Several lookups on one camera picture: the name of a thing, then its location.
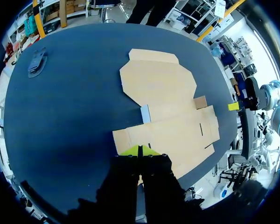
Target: stool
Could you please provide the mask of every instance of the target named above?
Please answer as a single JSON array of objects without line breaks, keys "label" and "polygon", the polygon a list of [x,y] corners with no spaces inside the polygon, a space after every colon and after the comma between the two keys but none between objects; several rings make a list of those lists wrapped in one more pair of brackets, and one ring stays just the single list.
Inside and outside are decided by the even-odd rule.
[{"label": "stool", "polygon": [[89,5],[92,8],[99,8],[100,9],[100,17],[102,19],[102,23],[106,22],[106,12],[107,8],[115,7],[121,4],[121,0],[90,0]]}]

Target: flattened cardboard box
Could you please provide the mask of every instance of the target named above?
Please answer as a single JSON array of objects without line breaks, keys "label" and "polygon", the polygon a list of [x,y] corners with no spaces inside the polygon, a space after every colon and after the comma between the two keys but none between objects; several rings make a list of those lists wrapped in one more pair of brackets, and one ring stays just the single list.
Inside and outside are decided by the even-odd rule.
[{"label": "flattened cardboard box", "polygon": [[118,154],[135,145],[166,153],[177,178],[214,153],[220,139],[213,106],[193,99],[192,73],[173,54],[132,49],[120,69],[123,91],[140,106],[148,105],[151,123],[113,131]]}]

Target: person's leg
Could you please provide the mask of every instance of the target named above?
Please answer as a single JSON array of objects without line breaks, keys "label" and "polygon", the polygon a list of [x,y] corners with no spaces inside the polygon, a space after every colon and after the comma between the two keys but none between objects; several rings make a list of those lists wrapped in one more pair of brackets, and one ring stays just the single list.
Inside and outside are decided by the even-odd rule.
[{"label": "person's leg", "polygon": [[136,23],[140,24],[144,16],[149,12],[149,10],[154,6],[155,0],[137,0],[136,6],[133,9],[131,17],[126,21],[126,23]]},{"label": "person's leg", "polygon": [[147,24],[156,27],[174,7],[176,0],[157,0]]}]

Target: table surface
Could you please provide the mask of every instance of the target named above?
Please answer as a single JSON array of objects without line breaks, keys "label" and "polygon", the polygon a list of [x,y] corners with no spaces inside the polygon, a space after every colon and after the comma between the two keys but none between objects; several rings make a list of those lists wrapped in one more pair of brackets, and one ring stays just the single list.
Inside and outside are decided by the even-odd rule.
[{"label": "table surface", "polygon": [[[37,49],[46,47],[41,74],[28,78]],[[221,71],[207,48],[189,38],[136,24],[93,24],[66,29],[28,47],[19,58],[5,101],[5,140],[18,182],[29,185],[63,213],[78,198],[96,201],[96,190],[116,154],[112,131],[142,124],[140,107],[124,94],[119,69],[132,49],[175,54],[190,70],[219,123],[215,152],[179,179],[187,189],[209,172],[237,133],[236,113]],[[138,190],[137,214],[144,213]]]}]

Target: white floor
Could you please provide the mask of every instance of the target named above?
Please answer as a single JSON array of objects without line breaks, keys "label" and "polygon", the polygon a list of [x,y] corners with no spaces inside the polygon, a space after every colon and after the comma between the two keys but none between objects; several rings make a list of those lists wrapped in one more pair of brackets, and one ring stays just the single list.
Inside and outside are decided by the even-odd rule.
[{"label": "white floor", "polygon": [[[112,20],[115,20],[116,22],[125,23],[126,20],[129,18],[129,16],[131,15],[135,2],[136,2],[136,0],[123,0],[122,5],[114,7],[114,8],[109,8],[107,10],[106,19],[112,19]],[[142,24],[145,24],[147,19],[148,19],[148,15],[146,15],[146,17],[142,21]],[[66,28],[72,28],[72,27],[76,27],[76,26],[81,26],[81,25],[90,24],[90,23],[98,23],[98,22],[100,22],[99,16],[89,16],[88,18],[77,17],[77,18],[68,19],[68,26]],[[176,29],[171,28],[168,23],[161,22],[158,27],[167,29],[167,30],[171,30],[176,33],[180,33],[181,35],[187,36],[190,39],[195,40],[197,38],[197,36],[194,34],[188,34],[185,31],[180,32]],[[11,65],[11,62],[13,60],[14,59],[12,58],[7,63],[7,67],[11,71],[14,68],[14,66]],[[216,59],[216,61],[219,65],[220,69],[222,70],[223,66],[222,66],[220,60]],[[226,77],[224,77],[224,78],[226,80],[226,83],[228,84],[228,88],[230,89],[231,93],[233,93],[234,90],[233,90],[232,86],[230,85],[230,83],[228,83],[229,79],[227,79]],[[1,106],[4,106],[4,103],[5,103],[5,96],[6,96],[6,92],[7,92],[9,79],[10,79],[9,76],[6,75],[5,72],[3,72],[0,76],[0,105]],[[3,161],[4,161],[3,162],[4,167],[2,168],[2,170],[6,176],[10,176],[13,173],[8,167],[8,156],[7,156],[4,139],[0,139],[0,150],[3,152],[1,154],[2,154]],[[267,175],[265,175],[263,177],[263,181],[268,186],[269,183],[271,182],[272,178],[273,177],[268,178]],[[213,176],[212,171],[210,171],[194,185],[196,193],[198,195],[202,196],[204,199],[206,199],[204,201],[204,203],[202,204],[203,208],[207,208],[220,200],[220,199],[214,197],[214,189],[215,189],[215,186],[217,185],[217,182],[218,182],[218,176]],[[231,192],[232,192],[232,186],[228,189],[228,194],[230,194]]]}]

